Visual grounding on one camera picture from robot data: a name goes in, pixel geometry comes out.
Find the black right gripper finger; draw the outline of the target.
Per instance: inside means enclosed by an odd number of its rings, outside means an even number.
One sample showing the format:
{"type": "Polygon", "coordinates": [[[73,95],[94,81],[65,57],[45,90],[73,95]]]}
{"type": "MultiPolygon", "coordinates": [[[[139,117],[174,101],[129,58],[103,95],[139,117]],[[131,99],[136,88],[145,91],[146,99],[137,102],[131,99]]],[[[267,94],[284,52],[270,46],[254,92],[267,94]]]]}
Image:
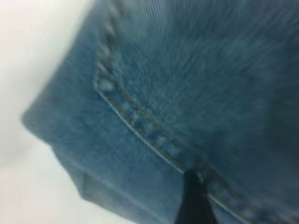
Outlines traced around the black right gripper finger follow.
{"type": "Polygon", "coordinates": [[[184,192],[178,211],[179,224],[216,224],[205,183],[196,172],[184,173],[184,192]]]}

